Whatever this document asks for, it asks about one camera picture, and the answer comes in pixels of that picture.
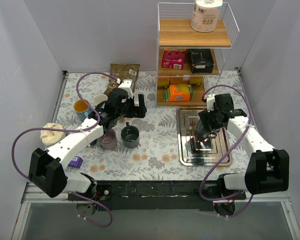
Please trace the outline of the light blue mug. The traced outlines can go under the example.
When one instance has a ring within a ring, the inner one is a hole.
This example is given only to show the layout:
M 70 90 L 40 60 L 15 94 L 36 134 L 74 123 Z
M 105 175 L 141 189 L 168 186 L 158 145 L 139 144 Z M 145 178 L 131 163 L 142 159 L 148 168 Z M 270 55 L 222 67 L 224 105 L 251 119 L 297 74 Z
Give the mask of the light blue mug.
M 96 107 L 98 104 L 107 101 L 108 100 L 108 96 L 105 94 L 97 94 L 94 96 L 94 98 L 92 99 L 92 103 L 93 105 Z

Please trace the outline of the dark green mug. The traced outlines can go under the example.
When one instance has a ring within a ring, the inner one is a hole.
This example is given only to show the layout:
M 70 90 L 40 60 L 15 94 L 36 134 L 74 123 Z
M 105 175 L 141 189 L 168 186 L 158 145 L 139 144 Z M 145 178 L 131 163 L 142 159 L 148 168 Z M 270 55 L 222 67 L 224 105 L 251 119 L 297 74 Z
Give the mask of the dark green mug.
M 140 132 L 136 126 L 130 125 L 129 122 L 125 123 L 125 127 L 120 133 L 123 144 L 127 148 L 136 148 L 140 143 Z

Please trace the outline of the blue mug yellow inside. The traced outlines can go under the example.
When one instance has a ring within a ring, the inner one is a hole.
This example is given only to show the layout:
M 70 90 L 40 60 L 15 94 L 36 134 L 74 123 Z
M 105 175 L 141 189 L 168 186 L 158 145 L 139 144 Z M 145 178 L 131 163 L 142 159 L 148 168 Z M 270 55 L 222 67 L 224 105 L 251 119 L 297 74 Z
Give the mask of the blue mug yellow inside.
M 73 108 L 81 122 L 92 112 L 92 109 L 81 99 L 74 103 Z

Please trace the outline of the teal grey mug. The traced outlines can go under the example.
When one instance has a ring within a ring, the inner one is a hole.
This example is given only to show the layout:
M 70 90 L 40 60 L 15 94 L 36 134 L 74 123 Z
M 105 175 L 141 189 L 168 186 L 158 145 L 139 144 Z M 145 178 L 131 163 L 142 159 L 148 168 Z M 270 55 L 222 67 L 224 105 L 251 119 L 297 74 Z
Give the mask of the teal grey mug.
M 198 151 L 210 151 L 213 148 L 212 140 L 217 134 L 215 132 L 207 132 L 201 120 L 199 120 L 194 130 L 194 149 Z

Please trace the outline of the mauve purple mug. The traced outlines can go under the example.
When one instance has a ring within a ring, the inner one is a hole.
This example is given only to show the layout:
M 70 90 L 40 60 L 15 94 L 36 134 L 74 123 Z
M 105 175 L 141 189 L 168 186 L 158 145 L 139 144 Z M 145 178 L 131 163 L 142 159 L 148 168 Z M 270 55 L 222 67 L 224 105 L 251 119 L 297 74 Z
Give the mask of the mauve purple mug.
M 105 150 L 113 150 L 118 145 L 117 135 L 115 130 L 110 129 L 104 135 L 98 138 L 98 142 Z

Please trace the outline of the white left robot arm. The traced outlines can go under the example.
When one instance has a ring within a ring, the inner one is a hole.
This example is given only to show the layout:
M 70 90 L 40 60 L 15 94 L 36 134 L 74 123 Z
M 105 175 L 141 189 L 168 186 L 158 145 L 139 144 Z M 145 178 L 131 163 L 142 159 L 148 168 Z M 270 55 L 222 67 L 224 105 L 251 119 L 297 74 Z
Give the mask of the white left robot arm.
M 147 108 L 143 94 L 129 96 L 122 88 L 112 90 L 75 131 L 46 150 L 37 148 L 31 156 L 28 177 L 39 189 L 54 198 L 64 191 L 78 192 L 85 200 L 96 196 L 94 179 L 85 173 L 66 175 L 73 158 L 90 143 L 116 126 L 121 118 L 144 118 Z

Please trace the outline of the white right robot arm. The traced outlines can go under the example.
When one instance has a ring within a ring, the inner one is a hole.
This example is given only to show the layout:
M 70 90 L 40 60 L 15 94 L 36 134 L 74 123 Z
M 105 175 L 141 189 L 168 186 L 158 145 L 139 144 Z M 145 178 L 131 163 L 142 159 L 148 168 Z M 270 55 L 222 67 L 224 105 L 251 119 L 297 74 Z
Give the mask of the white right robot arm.
M 207 109 L 198 113 L 195 137 L 205 142 L 221 129 L 227 129 L 241 144 L 249 162 L 245 173 L 221 174 L 216 181 L 217 195 L 227 199 L 233 193 L 247 191 L 252 195 L 286 191 L 289 187 L 290 157 L 286 150 L 276 149 L 250 125 L 247 114 L 236 109 L 232 96 L 210 94 L 203 97 Z

